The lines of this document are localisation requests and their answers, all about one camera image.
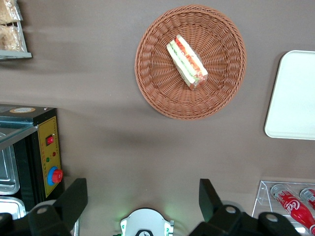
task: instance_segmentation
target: round woven basket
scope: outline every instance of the round woven basket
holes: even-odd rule
[[[180,34],[208,71],[205,86],[192,91],[181,78],[166,45]],[[201,119],[221,110],[245,75],[246,51],[240,32],[222,13],[201,5],[174,8],[143,35],[135,58],[141,93],[157,111],[176,119]]]

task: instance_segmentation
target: oven control panel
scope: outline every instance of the oven control panel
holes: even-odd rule
[[[63,178],[56,117],[52,117],[38,125],[38,139],[45,193],[46,197],[48,197]]]

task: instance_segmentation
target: coca-cola bottle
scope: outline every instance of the coca-cola bottle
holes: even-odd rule
[[[315,220],[310,210],[290,193],[283,184],[273,186],[270,193],[294,220],[304,225],[315,235]]]
[[[307,202],[315,210],[315,190],[305,188],[300,192],[300,199]]]

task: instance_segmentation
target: red button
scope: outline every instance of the red button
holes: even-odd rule
[[[48,145],[50,145],[50,144],[52,144],[54,142],[54,137],[52,136],[52,135],[50,135],[50,136],[48,136],[47,138],[46,138],[46,145],[48,146]]]
[[[53,183],[60,183],[62,178],[63,178],[63,171],[60,169],[56,169],[52,177]]]

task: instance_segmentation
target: packaged bread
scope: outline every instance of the packaged bread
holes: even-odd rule
[[[0,50],[23,52],[23,45],[16,26],[0,25]]]
[[[177,35],[166,45],[166,48],[183,80],[191,90],[196,90],[206,83],[208,72],[183,37]]]
[[[17,0],[0,0],[0,24],[5,25],[21,20]]]

